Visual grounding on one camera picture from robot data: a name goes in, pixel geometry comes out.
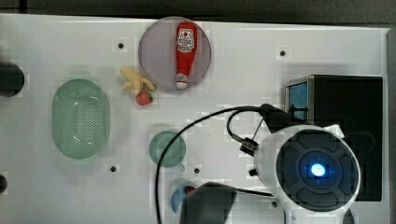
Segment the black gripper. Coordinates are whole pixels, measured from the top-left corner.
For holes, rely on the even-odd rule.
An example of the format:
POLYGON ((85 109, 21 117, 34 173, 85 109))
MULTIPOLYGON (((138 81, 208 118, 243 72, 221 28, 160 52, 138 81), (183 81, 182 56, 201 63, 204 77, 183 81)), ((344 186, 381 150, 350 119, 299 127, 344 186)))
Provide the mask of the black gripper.
POLYGON ((305 120, 298 119, 273 105, 263 104, 260 106, 260 109, 260 115, 263 117, 270 133, 275 133, 295 125, 307 125, 305 120))

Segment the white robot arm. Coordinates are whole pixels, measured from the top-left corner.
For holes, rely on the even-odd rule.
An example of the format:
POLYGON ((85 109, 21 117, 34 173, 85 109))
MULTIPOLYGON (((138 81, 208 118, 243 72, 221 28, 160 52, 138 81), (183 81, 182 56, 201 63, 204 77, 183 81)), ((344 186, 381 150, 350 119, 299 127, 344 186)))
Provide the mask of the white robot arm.
POLYGON ((343 224, 361 168, 337 125, 318 127, 268 104, 232 108, 259 114, 270 132, 257 143, 232 139, 253 159, 248 174, 265 193, 209 182, 183 200, 179 224, 343 224))

